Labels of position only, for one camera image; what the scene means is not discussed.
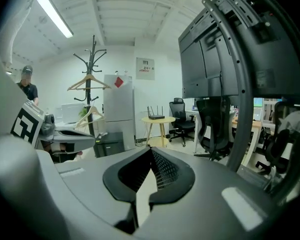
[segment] coat rack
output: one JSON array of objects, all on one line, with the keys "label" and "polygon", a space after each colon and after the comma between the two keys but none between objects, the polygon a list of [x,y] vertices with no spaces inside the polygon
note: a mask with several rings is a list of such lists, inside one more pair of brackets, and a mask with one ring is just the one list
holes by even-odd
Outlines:
[{"label": "coat rack", "polygon": [[[89,50],[89,49],[85,49],[85,51],[87,52],[90,52],[90,57],[89,57],[89,62],[86,62],[84,59],[82,59],[81,57],[79,57],[78,55],[76,55],[75,53],[73,54],[75,57],[77,57],[78,59],[80,59],[86,66],[86,71],[82,72],[84,74],[87,74],[87,75],[92,75],[93,72],[102,72],[102,70],[94,70],[93,67],[98,67],[98,65],[95,65],[96,62],[101,58],[103,57],[106,53],[107,53],[107,50],[106,49],[101,49],[101,50],[96,50],[96,45],[97,45],[97,42],[95,41],[95,35],[93,35],[93,42],[92,42],[92,50]],[[103,52],[103,54],[101,56],[99,56],[96,60],[95,60],[95,56],[98,52]],[[95,101],[96,99],[99,98],[99,96],[95,97],[95,98],[92,98],[91,99],[91,79],[88,79],[86,80],[85,82],[85,98],[84,99],[78,99],[78,98],[74,98],[76,101],[80,101],[80,102],[84,102],[86,100],[86,110],[87,112],[89,112],[91,106],[90,106],[90,102],[93,102]],[[92,114],[90,114],[88,117],[88,123],[89,123],[89,132],[92,136],[95,136],[95,130],[94,130],[94,126],[93,124],[91,123],[93,121],[93,116]],[[94,144],[93,146],[93,150],[94,150],[94,153],[95,153],[95,156],[97,157],[97,154],[98,154],[98,148],[97,148],[97,145]]]}]

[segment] black office chair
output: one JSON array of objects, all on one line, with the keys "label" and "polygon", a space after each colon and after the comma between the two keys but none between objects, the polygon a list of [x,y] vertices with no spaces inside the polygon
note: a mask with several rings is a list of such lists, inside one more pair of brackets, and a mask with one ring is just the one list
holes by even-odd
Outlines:
[{"label": "black office chair", "polygon": [[[230,99],[224,97],[213,97],[205,100],[198,100],[196,106],[202,121],[202,128],[198,138],[201,146],[209,154],[195,154],[196,157],[211,158],[220,160],[220,156],[230,153],[229,149],[229,120],[230,120]],[[207,127],[210,127],[210,138],[205,137]]]},{"label": "black office chair", "polygon": [[182,98],[174,98],[173,102],[170,102],[169,105],[172,112],[172,116],[175,118],[175,121],[172,123],[172,126],[174,128],[177,128],[177,130],[174,130],[174,136],[169,139],[169,142],[171,142],[175,138],[182,138],[183,146],[185,147],[186,137],[194,139],[193,137],[188,136],[188,133],[193,132],[196,127],[196,123],[194,122],[194,115],[190,115],[191,120],[187,121],[185,109],[186,105]]},{"label": "black office chair", "polygon": [[293,103],[280,101],[275,104],[273,115],[275,123],[274,135],[268,139],[264,154],[270,165],[265,165],[260,161],[255,165],[257,168],[261,166],[264,169],[260,172],[261,175],[268,175],[271,172],[271,167],[274,166],[279,174],[287,172],[289,160],[281,156],[287,144],[294,143],[300,137],[300,114],[292,114],[297,111],[300,111],[300,106],[295,106]]}]

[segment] refrigerator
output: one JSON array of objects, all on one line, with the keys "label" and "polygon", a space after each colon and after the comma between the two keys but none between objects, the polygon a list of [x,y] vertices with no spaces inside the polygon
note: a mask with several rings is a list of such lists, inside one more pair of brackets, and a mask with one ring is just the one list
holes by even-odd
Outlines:
[{"label": "refrigerator", "polygon": [[108,133],[122,132],[124,150],[132,150],[136,147],[132,77],[106,74],[103,82],[111,87],[103,91],[105,130]]}]

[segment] cap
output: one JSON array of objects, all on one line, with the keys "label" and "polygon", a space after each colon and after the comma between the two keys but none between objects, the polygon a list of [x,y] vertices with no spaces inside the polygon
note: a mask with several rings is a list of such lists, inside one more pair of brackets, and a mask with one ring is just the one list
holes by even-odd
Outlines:
[{"label": "cap", "polygon": [[32,75],[33,69],[32,66],[27,65],[23,68],[22,74]]}]

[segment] ceiling light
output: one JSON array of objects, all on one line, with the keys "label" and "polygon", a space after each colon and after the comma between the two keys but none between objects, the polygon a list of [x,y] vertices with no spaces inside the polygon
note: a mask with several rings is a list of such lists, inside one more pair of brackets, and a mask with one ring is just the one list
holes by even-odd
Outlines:
[{"label": "ceiling light", "polygon": [[70,30],[64,19],[61,17],[52,0],[37,0],[42,9],[50,17],[53,23],[64,34],[66,38],[72,38],[74,33]]}]

